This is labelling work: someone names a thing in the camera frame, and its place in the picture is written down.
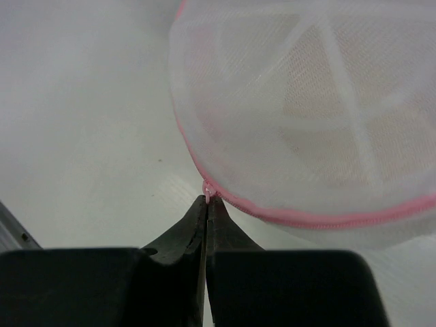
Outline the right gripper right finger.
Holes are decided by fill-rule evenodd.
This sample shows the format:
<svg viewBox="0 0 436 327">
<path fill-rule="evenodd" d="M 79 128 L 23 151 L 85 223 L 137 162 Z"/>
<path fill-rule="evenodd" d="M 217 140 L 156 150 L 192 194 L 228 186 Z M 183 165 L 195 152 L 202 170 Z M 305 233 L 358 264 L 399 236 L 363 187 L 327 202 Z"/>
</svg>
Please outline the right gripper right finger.
<svg viewBox="0 0 436 327">
<path fill-rule="evenodd" d="M 265 250 L 208 204 L 206 282 L 216 326 L 388 326 L 373 273 L 346 250 Z"/>
</svg>

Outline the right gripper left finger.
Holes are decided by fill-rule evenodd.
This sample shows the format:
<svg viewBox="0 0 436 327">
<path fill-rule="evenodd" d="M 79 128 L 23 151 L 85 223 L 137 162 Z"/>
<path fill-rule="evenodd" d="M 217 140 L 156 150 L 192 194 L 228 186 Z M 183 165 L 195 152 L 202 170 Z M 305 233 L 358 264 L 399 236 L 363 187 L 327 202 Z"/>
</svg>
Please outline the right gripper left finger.
<svg viewBox="0 0 436 327">
<path fill-rule="evenodd" d="M 145 247 L 1 255 L 2 326 L 201 326 L 207 205 Z"/>
</svg>

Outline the white mesh laundry bag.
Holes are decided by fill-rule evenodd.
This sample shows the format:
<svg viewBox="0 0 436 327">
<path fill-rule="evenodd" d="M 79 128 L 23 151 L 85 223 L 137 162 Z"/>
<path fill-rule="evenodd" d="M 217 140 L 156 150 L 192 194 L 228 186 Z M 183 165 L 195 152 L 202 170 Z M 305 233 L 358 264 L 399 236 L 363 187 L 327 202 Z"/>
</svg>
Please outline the white mesh laundry bag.
<svg viewBox="0 0 436 327">
<path fill-rule="evenodd" d="M 434 1 L 183 1 L 169 41 L 208 198 L 317 243 L 435 235 Z"/>
</svg>

